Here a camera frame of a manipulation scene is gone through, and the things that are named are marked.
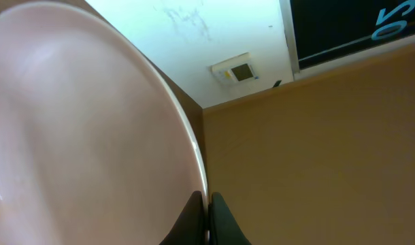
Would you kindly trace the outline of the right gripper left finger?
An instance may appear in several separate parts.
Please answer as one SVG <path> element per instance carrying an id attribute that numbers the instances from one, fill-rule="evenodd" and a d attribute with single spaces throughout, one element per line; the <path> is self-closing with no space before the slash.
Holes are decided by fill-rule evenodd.
<path id="1" fill-rule="evenodd" d="M 201 191 L 195 191 L 160 245 L 203 244 L 205 244 L 205 211 Z"/>

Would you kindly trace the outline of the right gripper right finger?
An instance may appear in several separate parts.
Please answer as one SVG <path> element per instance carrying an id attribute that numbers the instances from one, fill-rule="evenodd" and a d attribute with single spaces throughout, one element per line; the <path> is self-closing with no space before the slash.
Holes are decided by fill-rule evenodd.
<path id="1" fill-rule="evenodd" d="M 218 192 L 212 193 L 209 215 L 211 245 L 251 245 Z"/>

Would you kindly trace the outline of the white plate front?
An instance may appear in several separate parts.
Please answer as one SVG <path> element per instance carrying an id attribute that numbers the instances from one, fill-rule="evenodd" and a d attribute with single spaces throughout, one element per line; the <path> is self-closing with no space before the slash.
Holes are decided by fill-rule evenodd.
<path id="1" fill-rule="evenodd" d="M 169 85 L 78 7 L 0 13 L 0 244 L 160 244 L 207 180 Z"/>

